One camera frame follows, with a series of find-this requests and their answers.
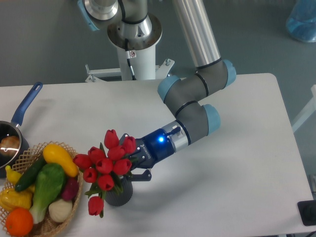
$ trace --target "dark gray vase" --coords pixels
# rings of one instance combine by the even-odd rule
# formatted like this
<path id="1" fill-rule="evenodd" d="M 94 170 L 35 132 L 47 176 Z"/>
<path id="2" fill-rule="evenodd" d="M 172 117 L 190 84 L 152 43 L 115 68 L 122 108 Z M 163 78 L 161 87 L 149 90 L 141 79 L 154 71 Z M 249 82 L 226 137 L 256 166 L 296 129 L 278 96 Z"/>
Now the dark gray vase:
<path id="1" fill-rule="evenodd" d="M 133 195 L 133 185 L 126 177 L 123 177 L 122 180 L 123 192 L 117 195 L 113 191 L 108 191 L 105 196 L 105 201 L 111 206 L 123 206 L 126 204 Z"/>

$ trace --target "gray floor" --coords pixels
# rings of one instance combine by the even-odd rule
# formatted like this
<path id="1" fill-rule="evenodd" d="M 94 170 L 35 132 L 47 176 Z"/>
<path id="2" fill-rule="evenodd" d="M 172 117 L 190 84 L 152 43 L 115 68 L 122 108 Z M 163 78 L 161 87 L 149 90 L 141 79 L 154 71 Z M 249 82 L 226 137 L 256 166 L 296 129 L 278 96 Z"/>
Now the gray floor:
<path id="1" fill-rule="evenodd" d="M 290 120 L 316 84 L 316 43 L 296 41 L 285 29 L 294 3 L 204 1 L 222 58 L 232 61 L 238 74 L 274 74 Z M 194 64 L 171 1 L 149 0 L 149 10 L 163 26 L 157 63 L 171 58 L 173 74 L 191 75 Z M 85 64 L 91 70 L 119 67 L 106 31 L 89 30 L 76 0 L 0 1 L 0 56 L 0 86 L 84 82 Z M 316 173 L 316 114 L 295 137 L 306 174 Z"/>

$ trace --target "tulip bouquet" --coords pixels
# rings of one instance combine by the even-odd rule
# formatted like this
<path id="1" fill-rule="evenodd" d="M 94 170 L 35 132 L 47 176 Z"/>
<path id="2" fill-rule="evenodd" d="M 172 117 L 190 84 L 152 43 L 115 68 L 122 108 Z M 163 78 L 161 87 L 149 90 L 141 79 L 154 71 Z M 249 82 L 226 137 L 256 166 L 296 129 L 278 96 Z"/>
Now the tulip bouquet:
<path id="1" fill-rule="evenodd" d="M 100 217 L 103 217 L 106 192 L 121 194 L 121 178 L 132 176 L 130 169 L 135 159 L 131 154 L 136 150 L 136 141 L 134 137 L 126 136 L 120 145 L 116 131 L 108 130 L 104 145 L 108 149 L 107 154 L 100 143 L 100 148 L 92 147 L 87 154 L 77 154 L 73 159 L 83 172 L 83 179 L 91 183 L 90 190 L 84 193 L 89 198 L 89 215 Z"/>

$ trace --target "wicker basket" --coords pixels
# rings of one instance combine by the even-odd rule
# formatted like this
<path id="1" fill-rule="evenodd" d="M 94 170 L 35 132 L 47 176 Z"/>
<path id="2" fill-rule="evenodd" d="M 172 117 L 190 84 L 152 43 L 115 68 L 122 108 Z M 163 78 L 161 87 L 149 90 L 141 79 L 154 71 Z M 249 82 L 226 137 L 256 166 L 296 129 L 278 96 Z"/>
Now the wicker basket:
<path id="1" fill-rule="evenodd" d="M 28 167 L 30 167 L 30 165 L 40 157 L 43 148 L 50 143 L 54 143 L 65 148 L 72 158 L 74 158 L 75 155 L 77 154 L 76 151 L 72 147 L 69 147 L 65 143 L 58 143 L 58 142 L 49 142 L 49 143 L 43 143 L 43 144 L 40 143 L 37 146 L 34 146 L 33 148 L 29 148 L 22 155 L 20 155 L 19 159 L 12 166 L 12 169 L 15 171 L 18 171 L 19 173 L 24 173 L 24 171 Z M 73 210 L 71 214 L 69 215 L 69 217 L 63 223 L 56 223 L 50 219 L 48 211 L 47 211 L 44 220 L 34 225 L 32 231 L 27 235 L 27 237 L 45 237 L 45 236 L 52 237 L 59 234 L 70 223 L 71 219 L 73 218 L 76 212 L 76 209 L 79 204 L 80 196 L 82 193 L 83 176 L 81 172 L 79 172 L 78 174 L 78 183 L 79 183 L 79 191 L 73 201 Z M 3 190 L 7 188 L 14 188 L 14 185 L 10 183 L 8 180 L 6 180 Z M 5 211 L 3 208 L 0 207 L 0 221 L 1 221 L 1 224 L 3 225 L 2 229 L 9 235 L 5 227 L 5 220 L 8 214 L 9 213 L 7 211 Z"/>

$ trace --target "blue led light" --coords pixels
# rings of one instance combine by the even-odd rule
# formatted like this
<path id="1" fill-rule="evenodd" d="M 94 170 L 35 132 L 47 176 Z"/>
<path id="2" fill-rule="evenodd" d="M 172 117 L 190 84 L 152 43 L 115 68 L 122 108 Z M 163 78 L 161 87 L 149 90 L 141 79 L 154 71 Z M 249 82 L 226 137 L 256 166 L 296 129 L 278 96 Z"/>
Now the blue led light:
<path id="1" fill-rule="evenodd" d="M 159 141 L 159 142 L 163 142 L 163 141 L 164 141 L 164 137 L 159 137 L 159 138 L 158 138 L 158 141 Z"/>

